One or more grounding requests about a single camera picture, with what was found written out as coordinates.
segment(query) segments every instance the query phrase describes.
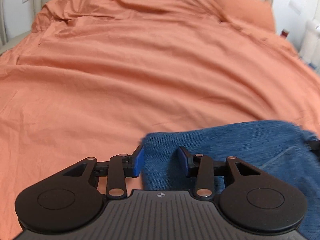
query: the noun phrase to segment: orange bedsheet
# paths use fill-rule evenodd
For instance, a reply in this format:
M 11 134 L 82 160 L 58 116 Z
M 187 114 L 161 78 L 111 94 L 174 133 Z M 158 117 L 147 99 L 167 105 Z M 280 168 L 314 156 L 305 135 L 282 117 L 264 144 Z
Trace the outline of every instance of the orange bedsheet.
M 320 134 L 316 74 L 213 0 L 53 0 L 0 64 L 1 240 L 24 188 L 146 133 L 279 119 Z

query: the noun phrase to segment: pillow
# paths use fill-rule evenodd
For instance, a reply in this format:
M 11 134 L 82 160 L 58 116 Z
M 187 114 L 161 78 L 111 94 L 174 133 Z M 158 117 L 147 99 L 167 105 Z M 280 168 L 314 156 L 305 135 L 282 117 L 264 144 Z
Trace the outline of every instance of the pillow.
M 275 32 L 275 21 L 268 1 L 260 0 L 215 0 L 231 18 Z

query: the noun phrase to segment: blue jeans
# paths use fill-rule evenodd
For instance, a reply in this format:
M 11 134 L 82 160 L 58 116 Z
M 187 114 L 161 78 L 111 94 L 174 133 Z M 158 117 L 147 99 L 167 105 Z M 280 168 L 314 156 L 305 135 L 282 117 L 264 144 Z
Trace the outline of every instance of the blue jeans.
M 180 145 L 191 154 L 217 161 L 233 155 L 297 187 L 307 198 L 308 211 L 299 232 L 320 239 L 320 164 L 305 144 L 317 140 L 309 131 L 281 121 L 236 123 L 180 133 L 152 133 L 143 139 L 143 182 L 147 190 L 193 189 L 195 179 L 184 177 L 174 152 Z M 224 189 L 216 177 L 215 193 Z

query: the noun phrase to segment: ribbed surface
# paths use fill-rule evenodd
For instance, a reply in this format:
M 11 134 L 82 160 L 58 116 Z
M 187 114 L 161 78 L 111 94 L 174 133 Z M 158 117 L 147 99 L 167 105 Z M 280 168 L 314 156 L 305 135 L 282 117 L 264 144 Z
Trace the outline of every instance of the ribbed surface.
M 17 240 L 306 240 L 297 232 L 256 236 L 228 224 L 214 204 L 186 191 L 134 191 L 110 202 L 92 224 L 78 231 L 45 236 L 25 231 Z

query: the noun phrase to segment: wall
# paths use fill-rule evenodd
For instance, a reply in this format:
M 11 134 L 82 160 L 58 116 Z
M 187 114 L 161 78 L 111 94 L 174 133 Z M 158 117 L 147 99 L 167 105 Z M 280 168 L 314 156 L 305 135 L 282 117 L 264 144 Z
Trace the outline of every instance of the wall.
M 25 3 L 21 0 L 3 0 L 3 7 L 8 39 L 31 29 L 34 18 L 32 0 Z
M 298 15 L 289 7 L 290 0 L 274 0 L 273 12 L 276 19 L 276 29 L 280 34 L 283 29 L 288 30 L 288 40 L 299 50 L 305 32 L 306 21 L 312 20 L 318 0 L 292 0 L 301 14 Z

